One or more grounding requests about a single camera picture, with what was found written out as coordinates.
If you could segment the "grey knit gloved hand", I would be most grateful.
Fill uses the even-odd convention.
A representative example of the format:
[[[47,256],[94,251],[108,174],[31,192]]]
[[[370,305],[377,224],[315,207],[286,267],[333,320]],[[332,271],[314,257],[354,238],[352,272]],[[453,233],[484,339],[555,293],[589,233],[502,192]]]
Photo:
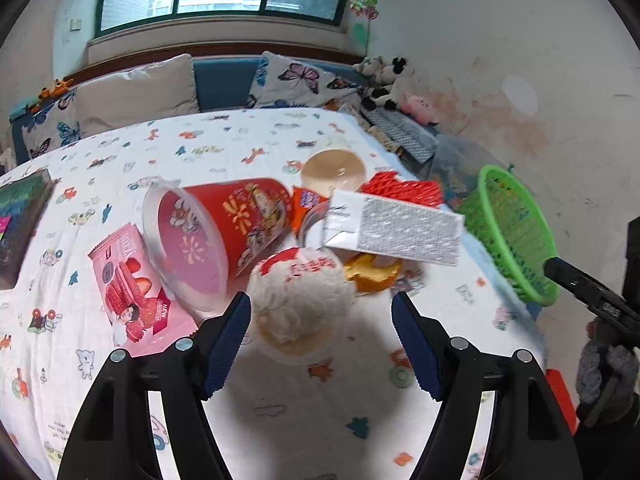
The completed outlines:
[[[639,359],[614,327],[595,318],[587,325],[576,375],[578,419],[588,428],[619,422],[634,409]]]

